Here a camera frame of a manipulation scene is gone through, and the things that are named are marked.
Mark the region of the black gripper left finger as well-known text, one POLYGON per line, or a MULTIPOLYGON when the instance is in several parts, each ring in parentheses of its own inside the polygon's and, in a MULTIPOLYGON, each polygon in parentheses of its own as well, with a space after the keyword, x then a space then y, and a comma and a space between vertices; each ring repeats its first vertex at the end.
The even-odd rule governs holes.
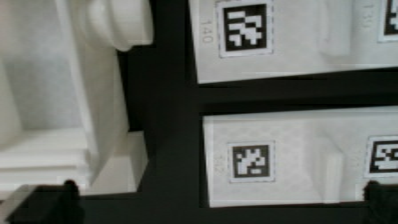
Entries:
POLYGON ((0 224, 84 224, 80 190, 62 185, 23 185, 0 202, 0 224))

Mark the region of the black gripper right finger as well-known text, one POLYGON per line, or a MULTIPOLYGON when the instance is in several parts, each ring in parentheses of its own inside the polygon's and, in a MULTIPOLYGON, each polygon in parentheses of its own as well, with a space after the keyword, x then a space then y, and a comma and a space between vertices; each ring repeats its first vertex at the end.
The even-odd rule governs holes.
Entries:
POLYGON ((398 184, 370 181, 364 187, 364 224, 398 224, 398 184))

